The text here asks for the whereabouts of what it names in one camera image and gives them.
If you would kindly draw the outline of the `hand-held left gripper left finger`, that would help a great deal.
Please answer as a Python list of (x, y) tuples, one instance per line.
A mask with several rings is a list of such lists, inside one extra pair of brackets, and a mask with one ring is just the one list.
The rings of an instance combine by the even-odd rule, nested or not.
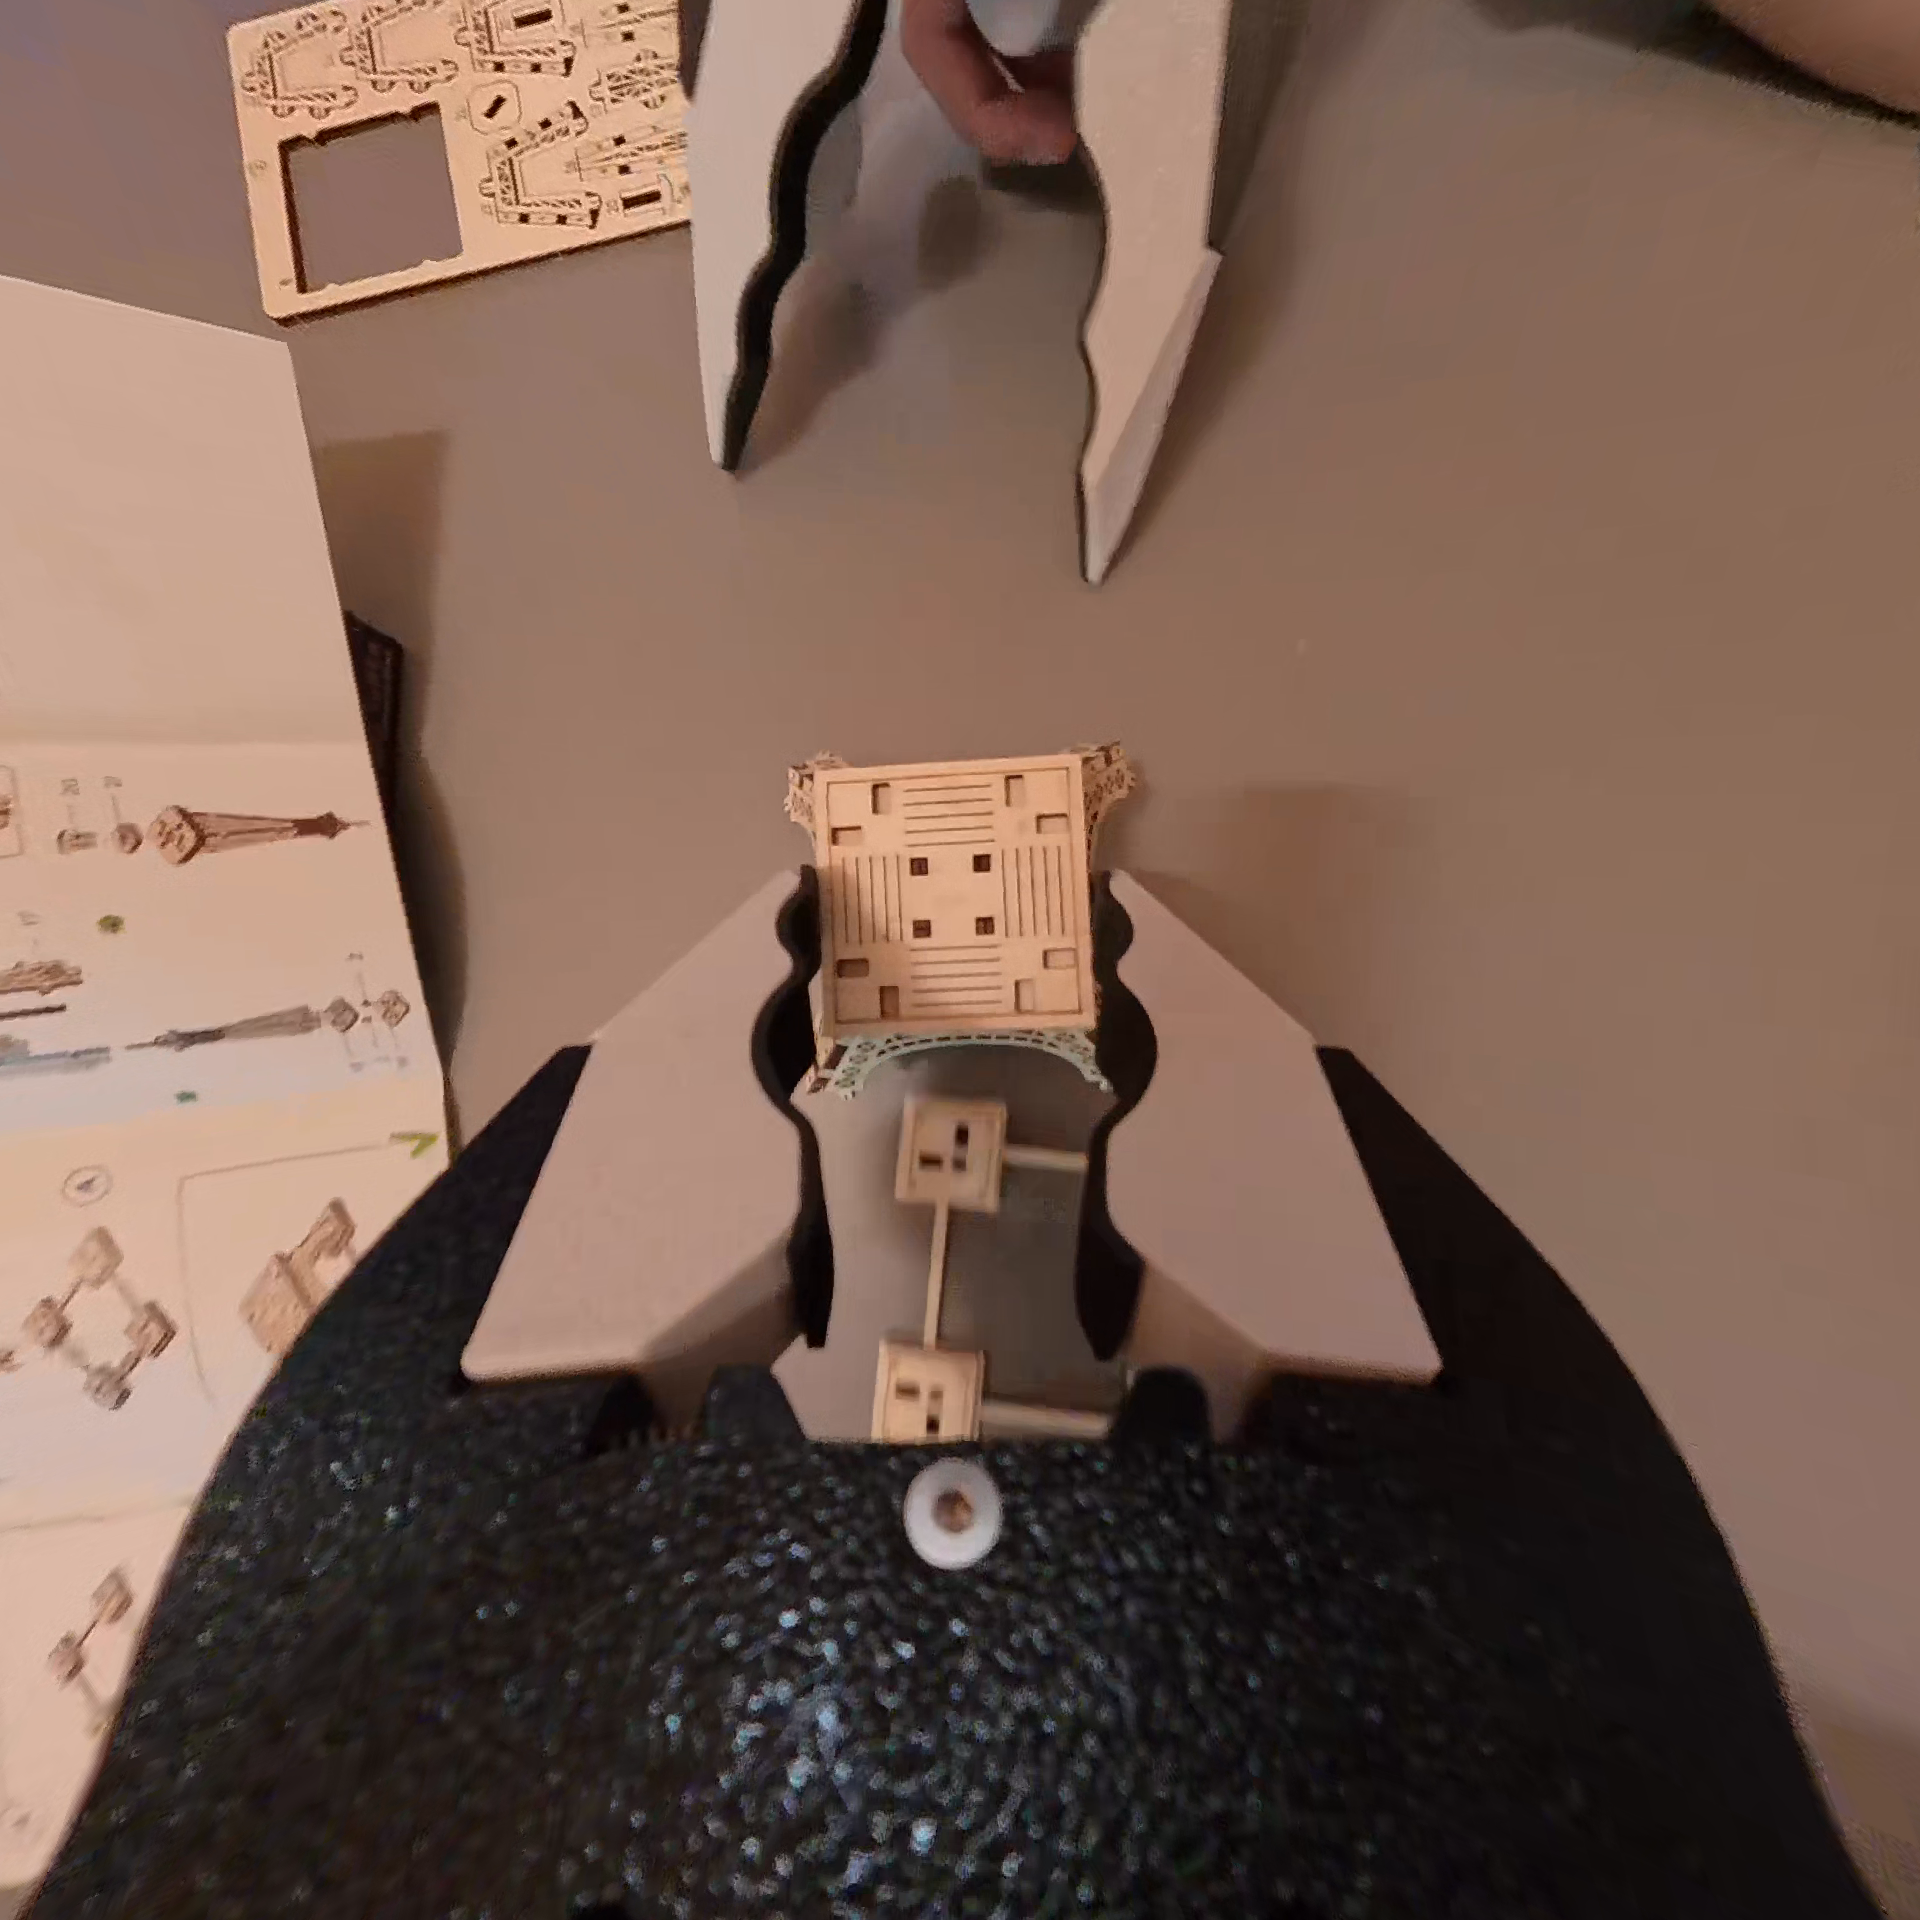
[(464, 1348), (472, 1380), (704, 1384), (825, 1342), (832, 1226), (795, 1105), (820, 960), (820, 884), (803, 866), (593, 1040)]

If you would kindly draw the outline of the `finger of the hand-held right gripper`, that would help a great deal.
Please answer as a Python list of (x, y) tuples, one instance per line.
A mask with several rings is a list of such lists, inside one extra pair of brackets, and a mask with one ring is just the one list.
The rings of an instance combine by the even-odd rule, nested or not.
[(1220, 260), (1210, 233), (1231, 24), (1227, 1), (1109, 1), (1075, 45), (1077, 125), (1105, 220), (1082, 327), (1091, 584), (1129, 532)]
[(880, 49), (884, 1), (699, 5), (688, 77), (696, 335), (712, 458), (733, 470), (810, 239), (810, 183)]

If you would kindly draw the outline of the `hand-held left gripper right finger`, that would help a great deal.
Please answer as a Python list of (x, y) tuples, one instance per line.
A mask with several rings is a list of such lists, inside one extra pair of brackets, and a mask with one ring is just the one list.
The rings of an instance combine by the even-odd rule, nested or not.
[(1075, 1311), (1231, 1433), (1282, 1377), (1432, 1388), (1443, 1354), (1312, 1032), (1140, 879), (1095, 879), (1095, 1068)]

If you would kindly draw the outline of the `wooden square base frame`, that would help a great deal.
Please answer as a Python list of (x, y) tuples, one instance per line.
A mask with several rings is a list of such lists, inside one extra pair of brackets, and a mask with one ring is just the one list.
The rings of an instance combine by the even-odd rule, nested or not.
[(1095, 1444), (1124, 1367), (1092, 1354), (1072, 1293), (1084, 1150), (1017, 1142), (988, 1096), (913, 1094), (897, 1200), (929, 1214), (916, 1327), (877, 1343), (876, 1442)]

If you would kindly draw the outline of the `wooden tower arch model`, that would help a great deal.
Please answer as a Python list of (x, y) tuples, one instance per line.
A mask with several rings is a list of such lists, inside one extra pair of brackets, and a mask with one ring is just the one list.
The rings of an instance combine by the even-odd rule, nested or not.
[(813, 1090), (954, 1046), (1044, 1052), (1092, 1086), (1103, 817), (1136, 788), (1111, 741), (1056, 754), (789, 767), (820, 887)]

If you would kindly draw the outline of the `person's right forearm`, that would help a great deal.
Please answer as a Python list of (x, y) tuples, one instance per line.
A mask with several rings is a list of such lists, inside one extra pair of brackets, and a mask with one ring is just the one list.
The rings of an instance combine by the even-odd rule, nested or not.
[(1815, 80), (1917, 114), (1917, 1), (1707, 1), (1707, 8)]

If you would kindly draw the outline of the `grey desk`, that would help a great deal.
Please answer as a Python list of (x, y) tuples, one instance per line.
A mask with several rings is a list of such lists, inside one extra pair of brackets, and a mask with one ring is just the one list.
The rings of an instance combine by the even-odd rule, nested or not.
[(724, 474), (683, 230), (269, 324), (260, 10), (4, 5), (4, 273), (293, 353), (461, 1127), (797, 857), (786, 764), (1115, 736), (1123, 869), (1594, 1310), (1916, 1844), (1916, 133), (1664, 5), (1312, 5), (1091, 590), (1097, 209), (895, 45)]

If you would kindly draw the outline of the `person's right hand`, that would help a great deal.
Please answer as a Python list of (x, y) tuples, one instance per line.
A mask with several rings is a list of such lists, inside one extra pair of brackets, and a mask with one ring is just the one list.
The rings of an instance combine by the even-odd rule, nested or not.
[(1005, 53), (965, 1), (901, 1), (898, 38), (948, 127), (986, 162), (1052, 167), (1077, 153), (1072, 48)]

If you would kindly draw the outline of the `wooden laser-cut parts sheet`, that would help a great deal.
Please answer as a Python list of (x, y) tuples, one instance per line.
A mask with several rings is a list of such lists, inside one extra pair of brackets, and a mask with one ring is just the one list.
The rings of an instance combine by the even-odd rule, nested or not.
[[(228, 26), (260, 301), (273, 319), (685, 225), (672, 1), (324, 1)], [(359, 279), (304, 264), (291, 154), (440, 122), (459, 247)]]

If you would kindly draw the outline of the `paper instruction sheet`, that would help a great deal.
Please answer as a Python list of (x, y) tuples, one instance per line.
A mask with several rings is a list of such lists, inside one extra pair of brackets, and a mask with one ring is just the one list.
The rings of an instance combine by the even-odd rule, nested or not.
[(448, 1162), (288, 350), (2, 300), (4, 1893), (193, 1503)]

